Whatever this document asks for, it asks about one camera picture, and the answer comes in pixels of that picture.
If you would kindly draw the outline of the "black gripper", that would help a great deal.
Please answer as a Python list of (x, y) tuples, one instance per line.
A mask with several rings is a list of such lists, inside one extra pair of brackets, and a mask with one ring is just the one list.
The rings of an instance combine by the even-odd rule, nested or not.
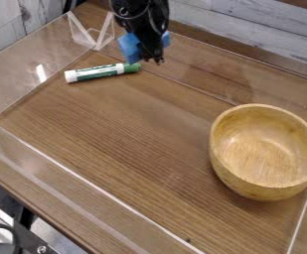
[(116, 22), (128, 32), (148, 27), (154, 32), (138, 33), (140, 57), (160, 64), (164, 61), (163, 34), (168, 30), (171, 8), (168, 0), (109, 0)]

